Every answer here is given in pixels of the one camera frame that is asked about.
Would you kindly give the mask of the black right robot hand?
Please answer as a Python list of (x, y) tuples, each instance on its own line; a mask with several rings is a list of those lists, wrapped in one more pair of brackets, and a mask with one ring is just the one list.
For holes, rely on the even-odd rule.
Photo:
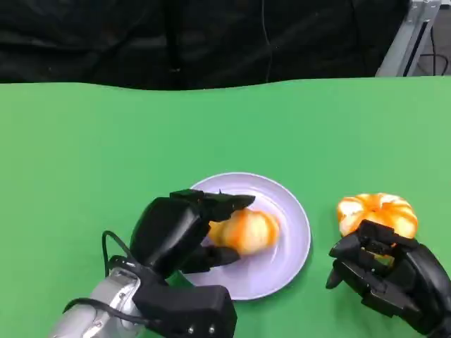
[(329, 255), (327, 289), (346, 282), (365, 306), (426, 337), (450, 336), (450, 277), (427, 246), (363, 220)]

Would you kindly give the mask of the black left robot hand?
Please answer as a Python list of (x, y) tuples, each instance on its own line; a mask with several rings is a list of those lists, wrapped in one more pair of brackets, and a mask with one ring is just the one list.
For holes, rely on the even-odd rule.
[(237, 249), (202, 246), (211, 222), (230, 219), (250, 206), (252, 195), (209, 193), (196, 189), (171, 192), (153, 200), (132, 232), (130, 255), (166, 279), (174, 272), (205, 273), (240, 259)]

